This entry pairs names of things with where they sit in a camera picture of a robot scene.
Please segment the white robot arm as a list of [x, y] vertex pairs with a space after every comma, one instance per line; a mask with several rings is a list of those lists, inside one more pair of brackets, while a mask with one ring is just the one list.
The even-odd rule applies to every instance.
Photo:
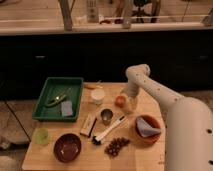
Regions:
[[132, 98], [143, 88], [167, 111], [164, 171], [213, 171], [213, 112], [149, 77], [147, 64], [126, 69], [123, 92]]

